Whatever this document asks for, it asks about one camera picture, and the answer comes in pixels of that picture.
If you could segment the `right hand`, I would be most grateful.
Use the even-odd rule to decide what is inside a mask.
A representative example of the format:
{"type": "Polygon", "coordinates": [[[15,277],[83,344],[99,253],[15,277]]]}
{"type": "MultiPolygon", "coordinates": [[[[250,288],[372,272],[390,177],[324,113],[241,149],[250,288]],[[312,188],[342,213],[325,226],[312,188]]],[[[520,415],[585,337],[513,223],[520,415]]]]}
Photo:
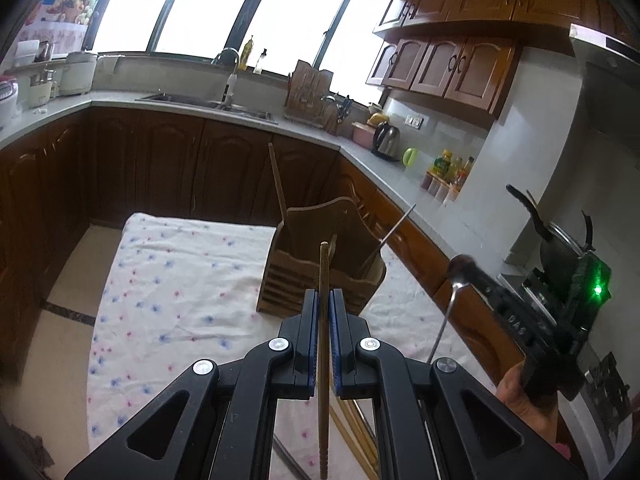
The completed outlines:
{"type": "Polygon", "coordinates": [[[496,397],[518,417],[550,444],[556,443],[558,435],[558,398],[544,408],[530,402],[521,386],[524,362],[515,364],[504,374],[496,391],[496,397]]]}

